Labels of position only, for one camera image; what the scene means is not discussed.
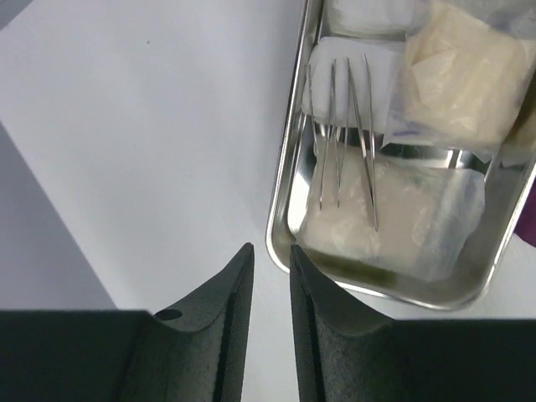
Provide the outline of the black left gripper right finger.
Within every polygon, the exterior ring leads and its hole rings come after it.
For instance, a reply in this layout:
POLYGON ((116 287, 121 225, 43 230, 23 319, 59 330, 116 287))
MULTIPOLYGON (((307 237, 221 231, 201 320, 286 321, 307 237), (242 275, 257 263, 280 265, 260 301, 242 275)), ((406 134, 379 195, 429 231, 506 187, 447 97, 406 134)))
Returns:
POLYGON ((290 252, 303 401, 532 401, 532 320, 394 320, 290 252))

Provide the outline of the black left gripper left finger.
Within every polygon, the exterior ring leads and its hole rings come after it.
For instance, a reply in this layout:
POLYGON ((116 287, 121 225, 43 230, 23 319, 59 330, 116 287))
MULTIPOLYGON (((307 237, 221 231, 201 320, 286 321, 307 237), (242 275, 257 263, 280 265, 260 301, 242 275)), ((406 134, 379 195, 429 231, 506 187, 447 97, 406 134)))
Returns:
POLYGON ((160 312, 4 311, 4 401, 238 401, 255 252, 160 312))

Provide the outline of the clear packet beige gauze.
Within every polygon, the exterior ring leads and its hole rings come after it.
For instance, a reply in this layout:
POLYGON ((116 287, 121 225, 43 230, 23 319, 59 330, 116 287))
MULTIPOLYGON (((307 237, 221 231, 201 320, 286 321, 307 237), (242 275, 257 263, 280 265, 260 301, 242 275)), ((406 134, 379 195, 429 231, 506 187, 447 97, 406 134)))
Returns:
POLYGON ((327 155, 322 210, 321 165, 322 153, 297 234, 302 247, 422 281, 439 281, 452 274, 484 211, 483 174, 472 169, 416 167, 377 157, 376 232, 361 152, 356 147, 346 151, 339 208, 335 147, 327 155))
POLYGON ((513 128, 534 71, 533 1, 418 1, 384 144, 459 149, 487 162, 513 128))

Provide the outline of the steel tweezers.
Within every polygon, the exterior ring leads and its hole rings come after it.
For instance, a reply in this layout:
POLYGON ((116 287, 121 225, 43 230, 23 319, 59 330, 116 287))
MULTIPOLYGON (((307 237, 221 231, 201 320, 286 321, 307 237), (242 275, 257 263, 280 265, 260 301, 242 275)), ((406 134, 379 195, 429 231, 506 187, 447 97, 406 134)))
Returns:
POLYGON ((348 72, 348 120, 350 116, 353 116, 356 122, 358 139, 360 144, 360 149, 362 153, 363 167, 366 174, 370 207, 371 207, 371 220, 374 225, 376 232, 379 231, 379 216, 378 208, 376 201, 376 187, 375 187, 375 150, 376 150, 376 141, 374 134, 374 114, 373 114, 373 92, 372 92, 372 77, 369 62, 367 56, 363 57, 365 72, 367 78, 367 88, 368 88, 368 118, 369 118, 369 129, 365 131, 363 129, 363 121, 361 117, 361 112, 359 109, 358 102, 358 93, 357 86, 355 84, 355 79, 353 77, 353 68, 352 63, 349 57, 346 58, 347 72, 348 72))
MULTIPOLYGON (((322 210, 324 205, 324 183, 326 176, 327 155, 329 150, 330 141, 333 134, 333 123, 336 120, 336 72, 337 61, 333 60, 330 66, 330 86, 329 86, 329 102, 328 102, 328 123, 326 124, 324 146, 322 152, 322 165, 320 167, 320 191, 319 191, 319 209, 322 210)), ((313 135, 313 151, 316 156, 319 155, 319 146, 317 145, 317 123, 315 120, 314 100, 313 100, 313 88, 312 88, 312 67, 307 66, 307 78, 309 79, 308 91, 309 91, 309 106, 310 106, 310 120, 313 135)))
POLYGON ((337 207, 342 201, 342 178, 346 151, 348 149, 348 127, 338 126, 335 129, 335 163, 337 169, 337 207))

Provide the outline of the white gauze pad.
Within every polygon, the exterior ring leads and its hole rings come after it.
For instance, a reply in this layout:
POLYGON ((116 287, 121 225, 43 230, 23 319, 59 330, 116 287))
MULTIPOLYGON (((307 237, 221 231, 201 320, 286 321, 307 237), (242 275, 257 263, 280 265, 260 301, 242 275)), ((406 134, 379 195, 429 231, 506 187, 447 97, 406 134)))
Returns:
POLYGON ((353 77, 362 127, 384 134, 393 85, 405 44, 398 41, 323 37, 312 51, 306 72, 301 109, 315 122, 330 122, 331 69, 336 67, 336 125, 357 125, 348 100, 348 77, 353 77))
POLYGON ((336 35, 358 39, 403 40, 426 1, 327 1, 327 24, 336 35))

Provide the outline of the purple cloth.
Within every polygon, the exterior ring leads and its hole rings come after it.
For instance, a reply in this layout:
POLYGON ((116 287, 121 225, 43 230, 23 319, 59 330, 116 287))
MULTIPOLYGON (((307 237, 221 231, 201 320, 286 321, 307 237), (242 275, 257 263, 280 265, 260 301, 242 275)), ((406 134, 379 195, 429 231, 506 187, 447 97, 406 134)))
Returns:
POLYGON ((536 183, 533 183, 518 218, 515 234, 525 243, 536 245, 536 183))

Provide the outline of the steel instrument tray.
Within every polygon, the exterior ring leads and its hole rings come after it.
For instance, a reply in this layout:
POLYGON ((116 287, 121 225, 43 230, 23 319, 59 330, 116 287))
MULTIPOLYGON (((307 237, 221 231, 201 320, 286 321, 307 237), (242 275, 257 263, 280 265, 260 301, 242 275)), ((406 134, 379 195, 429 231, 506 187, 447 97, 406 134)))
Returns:
MULTIPOLYGON (((322 1, 306 1, 299 26, 298 45, 272 191, 265 243, 273 262, 290 270, 291 246, 306 215, 307 195, 315 167, 310 118, 301 111, 306 70, 313 46, 328 32, 322 1)), ((497 273, 513 240, 513 232, 535 180, 535 161, 507 167, 507 151, 488 165, 468 154, 459 157, 434 148, 389 147, 388 154, 429 168, 475 168, 486 174, 486 205, 482 221, 464 246, 450 277, 423 282, 390 274, 359 262, 311 254, 317 267, 342 288, 431 310, 458 310, 497 289, 497 273)))

